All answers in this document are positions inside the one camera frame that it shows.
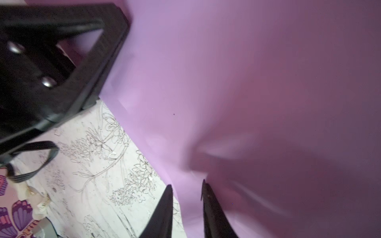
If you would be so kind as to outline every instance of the butterfly print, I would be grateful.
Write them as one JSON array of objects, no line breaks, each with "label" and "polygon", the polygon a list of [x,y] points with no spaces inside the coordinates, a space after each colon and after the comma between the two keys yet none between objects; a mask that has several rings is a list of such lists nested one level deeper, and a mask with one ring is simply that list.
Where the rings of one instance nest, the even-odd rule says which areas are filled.
[{"label": "butterfly print", "polygon": [[8,182],[6,180],[6,177],[3,175],[0,175],[0,196],[3,196],[5,194],[7,185],[8,185]]},{"label": "butterfly print", "polygon": [[[12,205],[12,224],[7,208],[0,208],[0,238],[16,238],[18,231],[23,231],[32,220],[32,207],[26,200],[17,201]],[[22,234],[19,237],[26,238],[27,235]]]},{"label": "butterfly print", "polygon": [[27,238],[30,236],[30,238],[33,238],[34,235],[32,234],[32,229],[34,227],[37,226],[37,224],[39,223],[40,221],[39,220],[34,220],[33,222],[31,222],[23,231],[22,231],[22,234],[17,237],[17,238]]}]

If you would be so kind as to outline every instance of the metal screw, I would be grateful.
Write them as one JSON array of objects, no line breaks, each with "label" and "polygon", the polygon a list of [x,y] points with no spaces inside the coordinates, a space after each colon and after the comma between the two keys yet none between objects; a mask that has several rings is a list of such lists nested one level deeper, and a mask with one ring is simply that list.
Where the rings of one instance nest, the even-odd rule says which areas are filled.
[{"label": "metal screw", "polygon": [[45,76],[42,78],[42,84],[48,88],[52,88],[52,87],[57,85],[57,82],[54,79],[52,79],[51,77]]},{"label": "metal screw", "polygon": [[25,51],[25,47],[14,42],[8,42],[8,49],[15,54],[22,54]]}]

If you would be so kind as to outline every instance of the patterned fabric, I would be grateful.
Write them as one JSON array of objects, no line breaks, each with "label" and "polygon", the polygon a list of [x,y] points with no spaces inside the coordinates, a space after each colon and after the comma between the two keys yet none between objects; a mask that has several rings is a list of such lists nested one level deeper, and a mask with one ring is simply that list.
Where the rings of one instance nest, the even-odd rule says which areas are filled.
[{"label": "patterned fabric", "polygon": [[[1,174],[6,174],[5,169],[0,169]],[[6,177],[0,175],[0,186],[4,185],[0,197],[0,238],[28,238],[31,230],[37,226],[37,220],[32,221],[32,207],[24,200],[17,199],[16,191],[7,187]]]},{"label": "patterned fabric", "polygon": [[[103,102],[35,140],[60,147],[58,156],[27,182],[49,194],[48,218],[59,235],[139,237],[165,184]],[[43,163],[47,153],[22,153],[13,164],[26,173]],[[22,201],[14,208],[18,217],[29,217]],[[186,237],[175,199],[173,213],[173,237]],[[15,221],[14,228],[24,223]]]}]

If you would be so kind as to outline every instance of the gray object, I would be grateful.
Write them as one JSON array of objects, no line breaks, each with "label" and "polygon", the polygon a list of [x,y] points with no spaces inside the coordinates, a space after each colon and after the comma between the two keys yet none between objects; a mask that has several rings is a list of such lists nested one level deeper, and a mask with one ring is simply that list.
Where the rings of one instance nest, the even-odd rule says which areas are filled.
[{"label": "gray object", "polygon": [[35,238],[59,238],[56,233],[56,230],[53,227],[53,224],[49,219],[44,218],[40,220],[38,225],[32,229],[32,234]]}]

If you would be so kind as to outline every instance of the purple fabric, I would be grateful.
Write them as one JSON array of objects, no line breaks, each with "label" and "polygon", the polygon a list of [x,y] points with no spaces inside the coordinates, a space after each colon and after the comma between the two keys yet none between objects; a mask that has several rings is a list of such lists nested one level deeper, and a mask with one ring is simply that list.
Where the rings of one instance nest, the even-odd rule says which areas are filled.
[{"label": "purple fabric", "polygon": [[101,98],[189,238],[204,178],[241,238],[380,235],[379,1],[118,4],[132,27]]}]

